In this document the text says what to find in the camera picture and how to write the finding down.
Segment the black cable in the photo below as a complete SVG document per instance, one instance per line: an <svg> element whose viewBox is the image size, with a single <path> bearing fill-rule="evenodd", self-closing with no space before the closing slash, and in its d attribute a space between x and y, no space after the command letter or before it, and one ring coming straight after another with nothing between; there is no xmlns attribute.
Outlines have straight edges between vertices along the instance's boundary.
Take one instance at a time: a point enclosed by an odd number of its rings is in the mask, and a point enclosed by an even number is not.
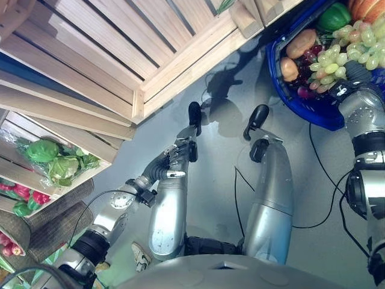
<svg viewBox="0 0 385 289"><path fill-rule="evenodd" d="M354 238L354 236L350 233L350 231L348 230L347 228L347 224L346 224L346 220L345 220L345 215L343 213L343 209L342 209L342 201L344 199L344 197L346 196L346 192L343 192L341 191L338 186L334 183L334 181L331 179L330 175L328 174L328 172L326 171L324 165L322 164L322 161L321 159L319 158L319 155L317 153L317 150L316 150L316 147L314 145L314 141L313 141L313 137L312 137L312 124L309 122L309 138L310 138L310 142L312 143L312 147L313 147L313 150L314 150L314 153L317 157L317 160L318 160L318 163L319 165L322 167L324 173L326 174L326 176L328 177L328 179L331 181L331 183L342 193L342 197L339 201L339 210L340 210L340 213L341 213L341 218L342 218L342 226L343 226L343 229L345 230L345 232L348 234L348 236L350 237L350 239L352 239L352 241L357 245L357 247L365 254L366 257L369 258L369 254L367 253L367 251L365 251L365 249L362 247L362 245L357 241L356 238Z"/></svg>
<svg viewBox="0 0 385 289"><path fill-rule="evenodd" d="M321 226L323 223L325 223L327 221L327 219L330 217L331 211L333 209L334 197L336 196L337 188L338 188L339 184L342 182L342 180L344 179L344 177L349 175L350 172L351 172L351 170L349 172L347 172L346 174L344 174L341 177L341 179L339 179L339 181L337 182L337 185L334 187L333 196L331 197L329 212L327 213L326 217L322 221L320 221L319 223L317 223L315 225L312 225L312 226L304 226L304 227L302 227L302 226L293 226L293 228L296 228L296 229L312 229L312 228Z"/></svg>
<svg viewBox="0 0 385 289"><path fill-rule="evenodd" d="M0 284L0 288L4 288L13 278L18 277L21 274L24 274L29 271L36 271L36 270L41 270L45 271L46 273L50 274L52 277L55 278L55 280L58 282L60 287L62 289L70 289L73 288L73 285L65 280L58 272L56 268L53 268L51 266L45 265L45 264L37 264L35 266L31 267L25 267L20 270L16 270L14 273L9 274L6 279L3 281L3 283Z"/></svg>
<svg viewBox="0 0 385 289"><path fill-rule="evenodd" d="M113 193L113 192L116 192L116 191L119 192L119 193L127 193L127 194L131 194L131 195L133 195L133 196L135 196L135 197L137 196L136 194L131 193L130 191L123 191L123 190L108 190L108 191L104 191L104 192L98 194L96 197L94 197L94 198L91 200L91 202L88 203L87 206L85 206L84 210L83 210L82 213L80 214L79 219L78 219L78 221L76 222L76 225L75 225L75 227L74 227L74 229L73 229L72 236L71 236L71 238L70 238L70 240L69 240L69 242L68 242L68 247L71 246L71 242L72 242L73 236L75 235L75 232L76 232L76 227L78 226L78 224L79 224L79 222L80 222L80 219L82 218L82 216L83 216L84 212L87 210L87 208L88 208L88 207L89 207L89 206L90 206L90 205L91 205L91 204L92 204L98 197L103 196L104 194Z"/></svg>
<svg viewBox="0 0 385 289"><path fill-rule="evenodd" d="M317 152L317 149L316 149L316 147L315 147L315 145L314 145L314 141L313 141L313 137L312 137L312 123L311 123L311 122L309 122L309 138L310 138L310 142L312 143L312 147L313 147L315 156L317 157L318 163L319 163L319 165L321 166L322 170L324 171L325 175L326 175L327 178L331 181L331 183L332 183L335 187L337 187L337 189L341 192L341 194L343 194L343 191L341 191L341 190L339 189L339 187L336 185L336 183L332 180L332 178L330 177L330 175L329 175L328 172L326 171L326 169L325 169L325 167L324 167L324 165L323 165L323 163L322 163L322 161L321 161L321 159L320 159L320 157L319 157L319 155L318 155L318 152Z"/></svg>
<svg viewBox="0 0 385 289"><path fill-rule="evenodd" d="M343 229L345 230L345 232L348 234L348 236L350 237L350 239L352 239L353 242L355 242L355 244L357 245L357 247L362 251L362 253L364 253L364 255L369 258L369 254L367 253L367 251L361 246L361 244L357 241L356 238L354 238L354 236L350 233L350 231L348 230L347 228L347 223L346 223L346 220L345 220L345 215L343 213L343 209L342 209L342 201L343 199L345 198L346 196L346 192L342 195L342 197L340 198L339 200L339 211L341 212L341 218L342 218L342 225L343 225Z"/></svg>
<svg viewBox="0 0 385 289"><path fill-rule="evenodd" d="M239 215L239 209L238 209L238 200L237 200L237 197L236 197L236 176L237 176L237 173L239 173L242 177L242 179L246 182L246 184L253 190L254 188L250 185L250 183L245 179L245 177L242 175L242 173L238 170L238 168L236 166L234 166L234 171L235 171L235 179L234 179L234 199L235 199L235 208L236 208L236 215L238 216L238 222L239 222L239 227L241 227L241 232L242 232L242 236L245 237L245 232L243 230L243 226L242 226L242 221L241 221L241 216Z"/></svg>

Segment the green bell pepper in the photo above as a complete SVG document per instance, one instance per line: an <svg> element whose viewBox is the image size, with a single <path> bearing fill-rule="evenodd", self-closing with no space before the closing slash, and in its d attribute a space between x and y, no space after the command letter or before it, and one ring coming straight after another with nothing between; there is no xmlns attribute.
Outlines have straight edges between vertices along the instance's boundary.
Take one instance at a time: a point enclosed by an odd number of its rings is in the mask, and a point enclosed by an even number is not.
<svg viewBox="0 0 385 289"><path fill-rule="evenodd" d="M347 7L341 3L334 3L319 17L317 29L332 33L344 27L351 21L351 16Z"/></svg>
<svg viewBox="0 0 385 289"><path fill-rule="evenodd" d="M42 205L38 204L33 197L30 197L29 200L28 200L28 204L27 204L27 207L32 210L32 211L35 211L39 208L41 208Z"/></svg>
<svg viewBox="0 0 385 289"><path fill-rule="evenodd" d="M27 203L22 200L14 204L13 212L19 217L24 217L30 215L32 213L32 210L28 208Z"/></svg>

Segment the gray floor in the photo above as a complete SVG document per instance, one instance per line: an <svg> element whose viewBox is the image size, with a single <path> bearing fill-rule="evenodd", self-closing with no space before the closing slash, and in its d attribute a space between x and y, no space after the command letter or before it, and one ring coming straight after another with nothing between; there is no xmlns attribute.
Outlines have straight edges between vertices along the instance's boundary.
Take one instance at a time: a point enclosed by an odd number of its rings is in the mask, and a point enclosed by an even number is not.
<svg viewBox="0 0 385 289"><path fill-rule="evenodd" d="M255 49L256 44L256 40L250 41L241 49L250 53L234 53L212 69L212 72L222 71L214 82L224 90L223 95L231 74L236 73L235 79L242 83L231 86L227 98L218 98L218 105L211 111L197 140L199 160L190 165L188 180L188 235L232 243L241 238L233 198L234 165L252 184L257 183L260 168L248 158L249 144L243 140L242 130L258 104L270 104L271 113L263 127L285 141L295 186L294 224L312 225L324 218L330 206L333 185L312 151L308 123L277 97L264 50ZM240 58L240 62L246 60L246 64L236 65ZM144 122L135 139L123 144L114 165L94 178L94 193L119 187L128 178L140 175L153 157L171 145L176 134L188 123L189 103L210 98L205 92L205 82L212 78L213 74L209 73L199 79ZM353 147L348 134L344 130L330 132L314 126L313 138L325 167L337 181L353 163ZM241 219L246 224L253 194L242 181L238 182L238 196ZM338 199L325 224L315 229L293 229L288 264L347 288L375 288L366 271L366 258L343 231ZM101 208L105 200L98 201L94 210ZM348 227L361 244L365 244L366 223L346 204L344 208ZM118 285L135 274L131 242L135 240L147 246L149 216L150 210L141 207L110 250L107 260L112 266L100 274L100 279L107 285Z"/></svg>

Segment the blue basket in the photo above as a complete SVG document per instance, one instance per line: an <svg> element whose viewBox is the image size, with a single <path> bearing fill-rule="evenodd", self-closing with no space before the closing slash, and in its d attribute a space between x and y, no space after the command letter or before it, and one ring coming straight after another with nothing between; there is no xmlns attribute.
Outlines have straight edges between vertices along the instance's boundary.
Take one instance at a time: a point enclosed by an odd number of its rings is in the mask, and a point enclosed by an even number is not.
<svg viewBox="0 0 385 289"><path fill-rule="evenodd" d="M321 99L301 99L297 92L290 90L283 81L280 68L281 51L306 26L316 20L336 0L319 0L307 10L288 30L277 40L266 46L268 65L274 86L282 101L303 119L323 128L335 131L344 126L344 120L338 110L338 104L328 94ZM379 86L385 94L385 69L375 69L372 72L372 82Z"/></svg>

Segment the small white shoe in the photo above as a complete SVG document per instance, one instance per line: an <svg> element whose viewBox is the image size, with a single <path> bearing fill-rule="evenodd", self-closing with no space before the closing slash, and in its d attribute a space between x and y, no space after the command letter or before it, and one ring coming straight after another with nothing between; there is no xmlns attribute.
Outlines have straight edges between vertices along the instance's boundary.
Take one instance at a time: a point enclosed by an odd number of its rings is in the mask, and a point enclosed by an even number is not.
<svg viewBox="0 0 385 289"><path fill-rule="evenodd" d="M137 265L135 271L142 272L150 265L151 257L148 256L148 254L145 253L143 248L136 242L132 242L131 249L134 253L135 263Z"/></svg>

